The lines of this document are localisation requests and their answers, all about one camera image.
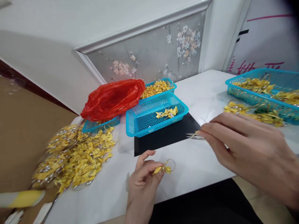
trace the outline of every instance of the tile floor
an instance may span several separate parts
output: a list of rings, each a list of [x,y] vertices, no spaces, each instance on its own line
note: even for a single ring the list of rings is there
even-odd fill
[[[296,224],[295,220],[283,204],[266,195],[239,176],[234,177],[233,180],[241,188],[245,197],[264,224]],[[123,215],[102,222],[101,224],[123,224],[124,220],[125,216]]]

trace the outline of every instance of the scissors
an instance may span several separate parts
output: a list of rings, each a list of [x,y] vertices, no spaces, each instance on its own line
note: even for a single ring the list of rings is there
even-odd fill
[[[186,134],[186,137],[187,138],[191,138],[191,139],[197,139],[197,140],[205,139],[204,137],[201,137],[201,136],[199,136],[197,134],[194,135],[194,133],[188,133],[188,134]]]

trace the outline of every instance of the floral painting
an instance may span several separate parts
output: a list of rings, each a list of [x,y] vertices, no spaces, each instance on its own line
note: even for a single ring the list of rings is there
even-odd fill
[[[177,82],[198,74],[204,20],[200,12],[87,56],[107,83],[165,77]]]

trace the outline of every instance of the hand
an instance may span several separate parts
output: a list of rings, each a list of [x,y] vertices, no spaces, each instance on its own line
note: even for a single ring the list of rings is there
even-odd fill
[[[198,134],[223,166],[299,209],[299,161],[278,128],[244,115],[222,113]]]
[[[154,208],[154,199],[164,171],[151,175],[163,163],[144,161],[156,151],[147,150],[139,156],[134,173],[129,180],[129,196],[125,224],[148,224]]]

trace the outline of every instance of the blue basket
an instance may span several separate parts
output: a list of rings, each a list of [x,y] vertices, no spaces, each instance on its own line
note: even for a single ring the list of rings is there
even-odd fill
[[[86,121],[84,127],[82,128],[82,132],[91,132],[91,133],[98,133],[99,130],[104,130],[105,128],[113,127],[115,125],[118,125],[120,122],[120,116],[118,115],[117,117],[113,118],[110,121],[107,121],[102,124],[98,124],[97,122],[93,121]]]
[[[272,99],[269,94],[255,93],[232,84],[234,82],[244,82],[246,81],[246,78],[264,78],[267,74],[269,75],[266,79],[270,81],[271,85],[275,84],[275,87],[272,90],[273,94],[280,91],[294,91],[299,89],[299,73],[259,68],[228,79],[225,82],[225,84],[228,85],[227,93],[252,105],[270,105],[270,109],[276,110],[279,113],[279,116],[285,121],[299,125],[299,107]]]
[[[157,112],[178,108],[173,118],[156,118]],[[130,137],[142,137],[172,123],[180,121],[189,108],[173,93],[164,92],[148,97],[126,112],[126,133]]]
[[[169,82],[170,85],[173,85],[173,86],[174,86],[174,88],[172,88],[172,89],[170,89],[170,90],[167,90],[167,91],[165,91],[165,92],[172,92],[172,93],[174,93],[174,90],[177,88],[177,85],[176,85],[171,79],[169,79],[169,78],[164,78],[164,79],[161,79],[161,80],[165,81],[166,83]],[[151,83],[149,83],[149,84],[146,84],[145,86],[147,87],[147,86],[153,85],[155,82],[156,82],[156,81],[151,82]]]

